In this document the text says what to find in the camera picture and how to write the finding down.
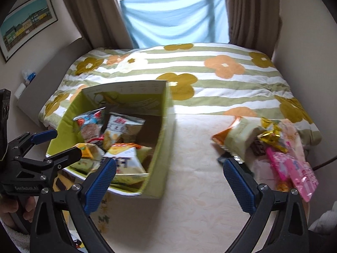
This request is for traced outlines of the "person's left hand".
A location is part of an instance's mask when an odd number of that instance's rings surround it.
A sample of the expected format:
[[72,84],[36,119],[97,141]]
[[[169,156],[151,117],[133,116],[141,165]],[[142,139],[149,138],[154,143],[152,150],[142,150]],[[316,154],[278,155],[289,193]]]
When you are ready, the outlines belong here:
[[[35,198],[29,197],[26,202],[26,211],[23,214],[23,218],[30,223],[33,221],[35,207]],[[10,214],[16,213],[18,211],[18,202],[11,199],[2,198],[0,208],[1,220],[4,222],[5,225],[13,229],[16,224],[11,218]]]

